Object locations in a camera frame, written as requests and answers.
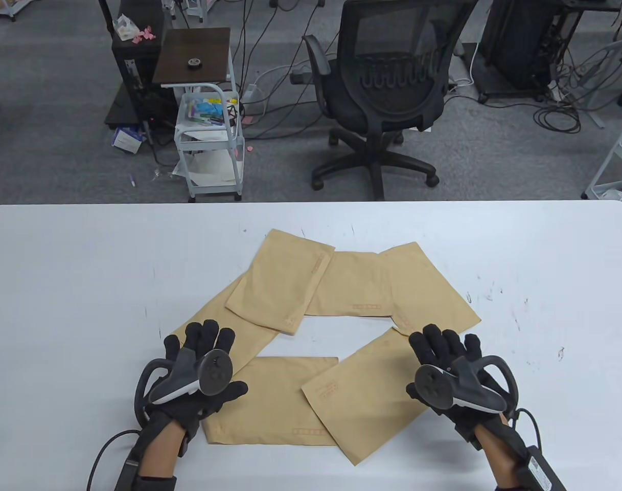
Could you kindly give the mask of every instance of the chair armrest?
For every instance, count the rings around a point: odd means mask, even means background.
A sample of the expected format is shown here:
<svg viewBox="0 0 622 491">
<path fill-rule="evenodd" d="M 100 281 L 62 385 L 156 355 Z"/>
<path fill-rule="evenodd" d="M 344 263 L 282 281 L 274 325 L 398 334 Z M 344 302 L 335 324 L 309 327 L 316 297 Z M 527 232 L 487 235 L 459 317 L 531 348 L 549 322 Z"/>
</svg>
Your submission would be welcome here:
<svg viewBox="0 0 622 491">
<path fill-rule="evenodd" d="M 331 75 L 331 67 L 325 52 L 322 51 L 320 43 L 313 35 L 303 36 L 302 39 L 306 43 L 306 49 L 309 52 L 309 60 L 311 61 L 311 72 L 313 73 L 313 85 L 315 86 L 315 96 L 317 103 L 323 115 L 333 118 L 327 101 L 325 101 L 325 92 L 322 88 L 322 78 Z"/>
<path fill-rule="evenodd" d="M 308 35 L 302 37 L 302 39 L 306 43 L 306 49 L 308 49 L 309 52 L 309 59 L 311 60 L 311 70 L 313 70 L 314 73 L 317 73 L 321 77 L 329 75 L 331 73 L 329 61 L 327 60 L 325 52 L 322 51 L 322 47 L 320 46 L 317 38 L 314 35 Z"/>
</svg>

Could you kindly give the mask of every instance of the forearm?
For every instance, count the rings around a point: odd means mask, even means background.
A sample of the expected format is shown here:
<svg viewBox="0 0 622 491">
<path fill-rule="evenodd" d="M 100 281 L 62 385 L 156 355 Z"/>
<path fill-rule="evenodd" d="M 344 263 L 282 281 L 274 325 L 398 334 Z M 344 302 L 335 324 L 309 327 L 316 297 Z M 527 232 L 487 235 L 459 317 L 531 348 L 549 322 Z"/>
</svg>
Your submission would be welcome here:
<svg viewBox="0 0 622 491">
<path fill-rule="evenodd" d="M 138 475 L 165 479 L 172 477 L 175 473 L 179 447 L 185 435 L 185 430 L 175 421 L 166 426 L 145 450 Z"/>
<path fill-rule="evenodd" d="M 509 424 L 503 416 L 502 421 L 504 424 Z M 497 486 L 502 489 L 519 487 L 520 484 L 516 477 L 517 461 L 509 447 L 481 425 L 474 428 L 474 434 L 486 453 Z"/>
</svg>

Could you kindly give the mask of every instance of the black glove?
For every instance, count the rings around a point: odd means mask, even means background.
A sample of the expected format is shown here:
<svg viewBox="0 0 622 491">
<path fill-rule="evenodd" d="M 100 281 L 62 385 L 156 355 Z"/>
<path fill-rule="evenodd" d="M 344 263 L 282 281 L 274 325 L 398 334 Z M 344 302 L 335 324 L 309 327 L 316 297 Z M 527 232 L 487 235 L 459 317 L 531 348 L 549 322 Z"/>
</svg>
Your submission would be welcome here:
<svg viewBox="0 0 622 491">
<path fill-rule="evenodd" d="M 440 329 L 435 324 L 425 326 L 422 333 L 414 332 L 409 336 L 408 341 L 422 365 L 434 365 L 443 370 L 451 369 L 451 363 L 459 356 L 465 356 L 470 362 L 481 358 L 481 341 L 475 334 L 466 334 L 465 345 L 463 345 L 460 337 L 453 330 L 446 329 L 440 332 Z M 479 378 L 482 385 L 500 393 L 506 399 L 509 407 L 515 407 L 517 402 L 512 402 L 509 394 L 485 370 L 480 370 L 477 378 Z M 417 399 L 428 406 L 418 394 L 415 384 L 408 384 L 406 393 L 413 399 Z M 474 428 L 489 419 L 499 419 L 498 414 L 456 405 L 446 411 L 433 407 L 432 409 L 437 414 L 444 414 L 451 419 L 460 435 L 475 447 L 477 447 L 478 442 L 474 436 Z"/>
<path fill-rule="evenodd" d="M 236 334 L 233 330 L 225 327 L 220 330 L 216 321 L 206 320 L 204 325 L 199 322 L 192 322 L 186 326 L 186 341 L 184 347 L 194 350 L 197 360 L 201 360 L 203 356 L 214 348 L 224 350 L 229 353 L 234 343 Z M 166 347 L 166 359 L 175 360 L 179 352 L 179 340 L 174 335 L 166 337 L 163 341 Z M 154 387 L 159 384 L 163 378 L 158 379 Z M 164 404 L 149 405 L 146 412 L 163 412 L 170 416 L 174 421 L 179 423 L 186 430 L 188 440 L 192 439 L 199 428 L 199 421 L 214 412 L 220 411 L 222 405 L 230 400 L 236 400 L 241 395 L 247 393 L 247 384 L 244 382 L 232 382 L 227 385 L 226 389 L 217 395 L 208 396 L 200 391 L 192 394 L 180 395 L 176 399 L 170 400 Z"/>
</svg>

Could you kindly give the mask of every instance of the gray floor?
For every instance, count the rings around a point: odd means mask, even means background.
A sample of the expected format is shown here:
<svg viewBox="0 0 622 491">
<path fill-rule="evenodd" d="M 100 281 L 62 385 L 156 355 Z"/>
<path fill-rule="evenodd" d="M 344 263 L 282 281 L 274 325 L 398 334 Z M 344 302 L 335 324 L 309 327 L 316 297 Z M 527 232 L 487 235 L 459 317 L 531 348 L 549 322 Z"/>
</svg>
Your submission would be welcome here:
<svg viewBox="0 0 622 491">
<path fill-rule="evenodd" d="M 255 0 L 248 23 L 248 50 L 271 16 L 267 0 Z M 328 0 L 318 9 L 310 33 L 327 46 L 339 25 L 341 3 Z M 490 0 L 481 0 L 463 31 L 476 40 Z M 278 12 L 254 51 L 247 80 L 277 65 L 290 63 L 313 0 L 302 0 L 292 12 Z M 238 41 L 241 3 L 219 0 L 211 10 L 212 26 L 231 26 Z M 612 14 L 586 14 L 571 47 L 579 61 L 605 44 L 613 28 Z M 306 58 L 301 51 L 297 59 Z M 236 60 L 239 66 L 241 59 Z M 460 76 L 465 68 L 453 63 Z M 277 74 L 264 77 L 268 89 Z M 16 23 L 0 17 L 0 204 L 28 203 L 176 203 L 187 199 L 185 183 L 157 168 L 149 147 L 129 156 L 110 146 L 112 133 L 103 125 L 120 75 L 110 52 L 110 38 L 97 2 L 40 0 L 28 6 Z M 621 88 L 622 80 L 617 87 Z M 290 103 L 299 87 L 288 83 L 272 106 Z M 312 91 L 304 100 L 313 100 Z M 464 94 L 472 94 L 463 89 Z M 607 91 L 606 101 L 617 94 Z M 270 115 L 255 134 L 285 114 Z M 576 199 L 600 165 L 622 126 L 622 108 L 602 111 L 606 130 L 582 117 L 577 135 L 545 131 L 533 123 L 533 109 L 481 107 L 473 101 L 449 102 L 432 133 L 407 131 L 399 151 L 437 166 L 441 183 L 427 189 L 421 175 L 387 171 L 387 199 Z M 302 105 L 272 134 L 288 133 L 313 121 L 314 104 Z M 312 201 L 370 199 L 365 170 L 347 171 L 313 192 L 314 166 L 346 152 L 327 147 L 330 121 L 321 121 L 296 138 L 255 141 L 245 170 L 245 201 Z M 164 162 L 176 154 L 166 149 Z M 129 174 L 137 187 L 131 186 Z M 231 197 L 213 197 L 227 201 Z"/>
</svg>

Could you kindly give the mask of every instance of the office chair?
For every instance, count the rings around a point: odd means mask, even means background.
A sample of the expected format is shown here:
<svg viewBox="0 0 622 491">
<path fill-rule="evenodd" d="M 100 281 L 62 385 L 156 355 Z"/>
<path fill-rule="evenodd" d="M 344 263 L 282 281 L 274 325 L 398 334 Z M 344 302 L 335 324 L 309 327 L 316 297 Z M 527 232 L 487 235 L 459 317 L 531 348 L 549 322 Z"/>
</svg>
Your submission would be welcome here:
<svg viewBox="0 0 622 491">
<path fill-rule="evenodd" d="M 476 2 L 347 0 L 336 59 L 327 59 L 315 36 L 303 38 L 320 110 L 345 128 L 330 129 L 329 145 L 341 140 L 355 152 L 315 168 L 313 189 L 360 166 L 370 171 L 376 200 L 384 199 L 381 166 L 422 172 L 428 187 L 440 182 L 431 164 L 387 148 L 403 143 L 403 129 L 424 131 L 442 114 L 451 54 Z"/>
</svg>

